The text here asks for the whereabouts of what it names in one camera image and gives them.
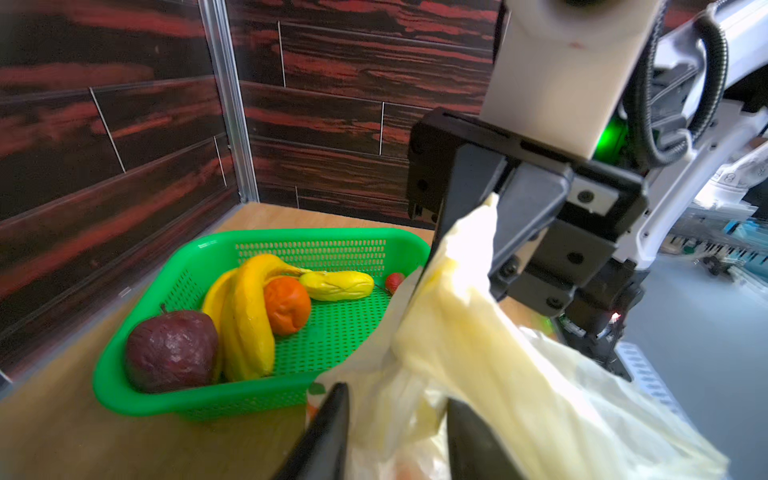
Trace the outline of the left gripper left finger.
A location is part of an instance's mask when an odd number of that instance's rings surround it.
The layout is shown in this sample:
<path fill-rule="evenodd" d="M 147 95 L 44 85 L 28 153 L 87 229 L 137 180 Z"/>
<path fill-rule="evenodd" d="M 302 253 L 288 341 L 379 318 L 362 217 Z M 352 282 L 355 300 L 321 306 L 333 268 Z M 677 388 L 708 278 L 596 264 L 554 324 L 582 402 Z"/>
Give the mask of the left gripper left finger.
<path fill-rule="evenodd" d="M 272 478 L 344 479 L 349 418 L 348 386 L 336 383 L 304 435 Z"/>

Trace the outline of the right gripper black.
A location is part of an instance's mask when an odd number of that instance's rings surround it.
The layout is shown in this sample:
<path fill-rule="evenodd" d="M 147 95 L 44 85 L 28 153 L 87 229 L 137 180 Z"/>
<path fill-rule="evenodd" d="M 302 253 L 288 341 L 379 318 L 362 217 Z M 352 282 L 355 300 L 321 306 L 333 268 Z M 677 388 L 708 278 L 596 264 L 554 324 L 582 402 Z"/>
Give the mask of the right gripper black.
<path fill-rule="evenodd" d="M 497 194 L 491 295 L 551 318 L 566 345 L 629 377 L 615 348 L 644 276 L 615 252 L 648 205 L 640 176 L 444 108 L 412 127 L 408 159 L 408 214 L 435 224 L 428 263 L 455 222 Z"/>

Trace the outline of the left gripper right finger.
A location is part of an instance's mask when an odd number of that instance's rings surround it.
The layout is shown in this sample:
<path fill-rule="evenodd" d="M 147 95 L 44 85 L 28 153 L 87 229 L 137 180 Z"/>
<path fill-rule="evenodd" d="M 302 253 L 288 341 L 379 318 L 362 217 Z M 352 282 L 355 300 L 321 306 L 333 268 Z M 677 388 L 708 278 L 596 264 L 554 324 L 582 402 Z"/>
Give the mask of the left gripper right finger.
<path fill-rule="evenodd" d="M 451 399 L 447 406 L 447 443 L 453 480 L 520 480 L 522 475 L 469 405 Z"/>

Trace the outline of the white plastic bag orange print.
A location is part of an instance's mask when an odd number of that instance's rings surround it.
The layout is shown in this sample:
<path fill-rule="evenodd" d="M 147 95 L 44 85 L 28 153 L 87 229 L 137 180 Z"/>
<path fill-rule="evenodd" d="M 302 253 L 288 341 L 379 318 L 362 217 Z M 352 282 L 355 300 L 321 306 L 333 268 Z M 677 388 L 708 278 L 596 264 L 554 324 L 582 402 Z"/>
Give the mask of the white plastic bag orange print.
<path fill-rule="evenodd" d="M 458 220 L 370 337 L 307 390 L 350 400 L 351 477 L 448 474 L 451 400 L 490 428 L 526 479 L 721 479 L 729 461 L 667 406 L 579 352 L 521 328 L 490 292 L 498 196 Z"/>

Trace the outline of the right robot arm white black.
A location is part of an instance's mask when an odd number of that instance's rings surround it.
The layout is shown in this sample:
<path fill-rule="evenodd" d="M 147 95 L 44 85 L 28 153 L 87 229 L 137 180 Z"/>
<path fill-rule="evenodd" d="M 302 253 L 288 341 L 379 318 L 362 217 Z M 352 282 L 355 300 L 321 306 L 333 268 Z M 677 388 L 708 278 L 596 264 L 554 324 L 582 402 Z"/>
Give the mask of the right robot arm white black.
<path fill-rule="evenodd" d="M 767 64 L 767 5 L 715 1 L 672 32 L 664 1 L 504 1 L 481 112 L 411 129 L 411 219 L 442 238 L 488 195 L 492 295 L 553 320 L 611 373 L 656 253 L 714 173 L 767 127 L 726 90 Z"/>

